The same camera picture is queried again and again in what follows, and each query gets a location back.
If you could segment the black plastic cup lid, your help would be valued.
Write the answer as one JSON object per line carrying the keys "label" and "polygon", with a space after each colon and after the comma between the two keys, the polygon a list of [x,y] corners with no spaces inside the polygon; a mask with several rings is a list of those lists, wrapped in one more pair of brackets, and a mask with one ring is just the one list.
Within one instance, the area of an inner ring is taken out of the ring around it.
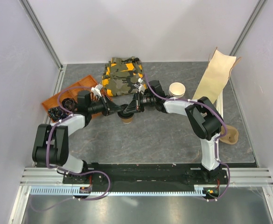
{"label": "black plastic cup lid", "polygon": [[123,111],[118,112],[118,116],[121,119],[130,119],[133,117],[133,113],[123,113]]}

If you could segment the single brown paper cup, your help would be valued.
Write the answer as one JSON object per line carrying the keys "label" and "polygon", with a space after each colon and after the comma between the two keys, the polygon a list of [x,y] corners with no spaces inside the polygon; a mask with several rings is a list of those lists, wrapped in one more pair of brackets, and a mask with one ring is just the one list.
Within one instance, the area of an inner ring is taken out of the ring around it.
{"label": "single brown paper cup", "polygon": [[121,117],[121,120],[124,124],[129,124],[132,122],[133,120],[133,116],[129,116],[129,117]]}

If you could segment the cardboard cup carrier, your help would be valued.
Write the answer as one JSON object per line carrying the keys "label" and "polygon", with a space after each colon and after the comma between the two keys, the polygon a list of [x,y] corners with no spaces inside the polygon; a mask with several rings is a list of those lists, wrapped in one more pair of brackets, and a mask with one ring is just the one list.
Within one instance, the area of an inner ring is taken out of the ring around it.
{"label": "cardboard cup carrier", "polygon": [[227,127],[227,134],[221,137],[219,140],[229,145],[235,145],[238,141],[239,132],[237,128],[233,126],[226,125],[226,127]]}

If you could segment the stack of paper cups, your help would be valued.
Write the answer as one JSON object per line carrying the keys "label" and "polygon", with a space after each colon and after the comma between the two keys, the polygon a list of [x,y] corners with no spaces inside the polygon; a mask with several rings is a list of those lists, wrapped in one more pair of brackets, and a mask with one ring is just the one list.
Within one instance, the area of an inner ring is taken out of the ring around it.
{"label": "stack of paper cups", "polygon": [[181,98],[184,96],[186,91],[185,86],[182,83],[174,82],[169,86],[169,94],[170,96]]}

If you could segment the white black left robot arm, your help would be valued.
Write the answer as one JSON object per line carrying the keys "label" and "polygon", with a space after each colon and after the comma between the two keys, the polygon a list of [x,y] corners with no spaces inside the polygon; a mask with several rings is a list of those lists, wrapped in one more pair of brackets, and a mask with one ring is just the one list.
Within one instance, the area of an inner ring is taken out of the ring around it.
{"label": "white black left robot arm", "polygon": [[123,111],[121,106],[105,95],[96,93],[96,101],[92,100],[92,95],[90,91],[80,91],[73,113],[56,123],[40,124],[32,151],[32,160],[35,163],[69,172],[78,183],[89,180],[89,171],[84,160],[70,154],[69,136],[86,127],[93,114],[108,116]]}

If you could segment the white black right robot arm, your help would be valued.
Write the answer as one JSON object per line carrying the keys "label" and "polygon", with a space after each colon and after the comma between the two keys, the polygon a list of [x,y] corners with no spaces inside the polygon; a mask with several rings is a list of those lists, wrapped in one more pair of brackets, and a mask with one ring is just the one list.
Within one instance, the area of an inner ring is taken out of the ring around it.
{"label": "white black right robot arm", "polygon": [[156,110],[186,116],[202,147],[201,179],[210,184],[217,179],[217,168],[220,166],[216,138],[220,134],[222,117],[207,97],[198,100],[182,100],[165,95],[158,80],[149,82],[145,91],[134,93],[130,104],[124,106],[123,115],[143,112],[146,106],[153,106]]}

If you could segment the camouflage folded cloth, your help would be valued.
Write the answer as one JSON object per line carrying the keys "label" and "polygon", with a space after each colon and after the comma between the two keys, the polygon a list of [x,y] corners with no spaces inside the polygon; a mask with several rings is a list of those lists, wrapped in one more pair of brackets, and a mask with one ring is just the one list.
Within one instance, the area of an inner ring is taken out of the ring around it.
{"label": "camouflage folded cloth", "polygon": [[134,86],[143,77],[143,66],[137,57],[113,57],[106,65],[102,75],[103,88],[108,96],[117,97],[138,92]]}

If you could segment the brown paper bag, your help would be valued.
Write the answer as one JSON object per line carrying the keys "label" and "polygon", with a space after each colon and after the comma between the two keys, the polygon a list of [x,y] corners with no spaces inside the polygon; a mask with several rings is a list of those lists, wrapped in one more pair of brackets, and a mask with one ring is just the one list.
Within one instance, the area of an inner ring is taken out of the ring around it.
{"label": "brown paper bag", "polygon": [[214,50],[207,68],[195,91],[193,99],[207,97],[211,103],[215,103],[230,79],[231,71],[242,58],[225,55],[218,49]]}

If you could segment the white paper straws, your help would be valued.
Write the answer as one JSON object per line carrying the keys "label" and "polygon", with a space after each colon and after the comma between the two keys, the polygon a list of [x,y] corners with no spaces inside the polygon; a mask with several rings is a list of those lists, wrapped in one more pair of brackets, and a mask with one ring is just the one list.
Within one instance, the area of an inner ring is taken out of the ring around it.
{"label": "white paper straws", "polygon": [[216,101],[216,109],[219,112],[219,114],[221,115],[221,117],[223,117],[223,91],[219,94],[217,101]]}

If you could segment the dark patterned rolled sock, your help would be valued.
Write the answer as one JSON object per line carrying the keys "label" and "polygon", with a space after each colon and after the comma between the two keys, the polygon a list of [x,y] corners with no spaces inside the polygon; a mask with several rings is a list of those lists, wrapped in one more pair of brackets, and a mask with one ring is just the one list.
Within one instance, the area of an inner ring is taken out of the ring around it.
{"label": "dark patterned rolled sock", "polygon": [[49,117],[53,122],[57,122],[60,119],[64,119],[67,117],[67,114],[64,110],[62,110],[59,106],[52,107],[48,109]]}

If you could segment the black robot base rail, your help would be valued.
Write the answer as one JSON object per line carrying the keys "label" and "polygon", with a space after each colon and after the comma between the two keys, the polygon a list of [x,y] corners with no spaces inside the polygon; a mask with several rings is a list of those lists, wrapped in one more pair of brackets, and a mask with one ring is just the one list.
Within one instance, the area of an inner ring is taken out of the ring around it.
{"label": "black robot base rail", "polygon": [[200,163],[88,165],[96,174],[65,175],[64,184],[91,184],[97,190],[191,190],[195,185],[224,185],[228,174],[222,166],[205,170]]}

